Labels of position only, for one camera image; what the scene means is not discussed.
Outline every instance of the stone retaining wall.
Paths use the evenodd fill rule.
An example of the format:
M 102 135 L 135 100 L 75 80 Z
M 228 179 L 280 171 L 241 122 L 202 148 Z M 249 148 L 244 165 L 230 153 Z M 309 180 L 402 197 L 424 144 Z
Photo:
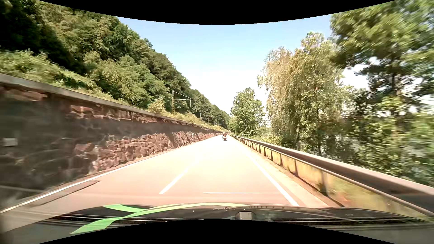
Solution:
M 221 134 L 4 74 L 0 118 L 0 191 L 15 199 Z

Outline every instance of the forested hillside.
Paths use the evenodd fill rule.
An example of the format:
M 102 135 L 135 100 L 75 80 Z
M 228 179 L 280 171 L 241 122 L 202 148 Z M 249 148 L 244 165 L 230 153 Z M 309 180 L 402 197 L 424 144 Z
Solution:
M 2 73 L 190 122 L 202 123 L 197 118 L 202 113 L 227 125 L 226 112 L 192 89 L 165 54 L 117 17 L 37 0 L 0 0 L 0 13 Z M 175 99 L 186 98 L 179 93 L 199 99 L 191 105 L 177 101 L 171 115 L 172 90 Z

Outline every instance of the vegetation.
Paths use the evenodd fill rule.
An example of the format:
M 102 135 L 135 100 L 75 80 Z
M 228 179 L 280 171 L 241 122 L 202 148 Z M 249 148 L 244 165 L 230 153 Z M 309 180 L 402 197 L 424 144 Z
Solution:
M 0 72 L 45 82 L 210 128 L 207 114 L 227 126 L 229 115 L 201 94 L 167 56 L 117 17 L 38 0 L 0 0 Z M 175 99 L 199 98 L 176 103 Z
M 260 132 L 265 112 L 262 102 L 255 99 L 253 89 L 249 87 L 237 92 L 230 112 L 233 115 L 229 122 L 231 132 L 247 137 L 256 136 Z
M 434 186 L 434 115 L 424 104 L 434 93 L 433 14 L 429 0 L 337 13 L 330 39 L 309 33 L 294 52 L 271 50 L 257 79 L 270 127 L 245 136 Z M 368 88 L 343 86 L 343 70 L 358 64 Z

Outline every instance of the wall coping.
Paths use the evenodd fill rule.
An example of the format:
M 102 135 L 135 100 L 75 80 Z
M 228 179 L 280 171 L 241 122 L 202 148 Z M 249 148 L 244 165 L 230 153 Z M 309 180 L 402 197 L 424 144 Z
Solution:
M 148 115 L 150 117 L 154 117 L 154 118 L 160 118 L 160 119 L 165 119 L 165 120 L 171 120 L 171 121 L 175 121 L 178 123 L 182 123 L 182 124 L 186 124 L 186 125 L 191 125 L 193 127 L 199 127 L 205 130 L 211 130 L 214 132 L 220 132 L 220 131 L 216 131 L 207 127 L 203 127 L 201 125 L 197 125 L 197 124 L 193 124 L 184 120 L 180 120 L 180 119 L 176 119 L 176 118 L 172 118 L 172 117 L 167 117 L 164 115 L 160 115 L 160 114 L 155 114 L 149 111 L 145 111 L 142 109 L 137 109 L 134 107 L 130 107 L 127 105 L 123 105 L 120 103 L 116 103 L 116 102 L 112 102 L 112 101 L 108 101 L 105 99 L 101 99 L 98 97 L 94 97 L 94 96 L 90 96 L 87 94 L 83 94 L 80 92 L 75 92 L 72 90 L 68 90 L 62 87 L 57 87 L 57 86 L 53 86 L 47 83 L 42 83 L 42 82 L 37 82 L 37 81 L 32 81 L 32 80 L 28 80 L 28 79 L 23 79 L 23 78 L 19 78 L 19 77 L 15 77 L 15 76 L 10 76 L 7 74 L 2 74 L 0 73 L 0 84 L 7 84 L 10 86 L 18 86 L 18 87 L 23 87 L 23 88 L 28 88 L 28 89 L 33 89 L 33 90 L 38 90 L 41 92 L 48 92 L 48 93 L 53 93 L 53 94 L 57 94 L 57 95 L 61 95 L 64 97 L 71 97 L 71 98 L 75 98 L 75 99 L 79 99 L 79 100 L 83 100 L 83 101 L 87 101 L 87 102 L 92 102 L 95 104 L 101 104 L 101 105 L 105 105 L 105 106 L 110 106 L 110 107 L 114 107 L 117 109 L 123 109 L 123 110 L 128 110 L 131 112 L 136 112 L 136 113 L 141 113 L 144 115 Z

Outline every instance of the small sign on wall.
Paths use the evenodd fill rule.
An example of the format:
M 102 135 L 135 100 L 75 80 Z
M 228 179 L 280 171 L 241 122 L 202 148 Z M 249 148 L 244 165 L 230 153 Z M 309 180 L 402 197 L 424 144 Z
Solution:
M 17 138 L 3 138 L 3 146 L 5 147 L 14 147 L 18 145 Z

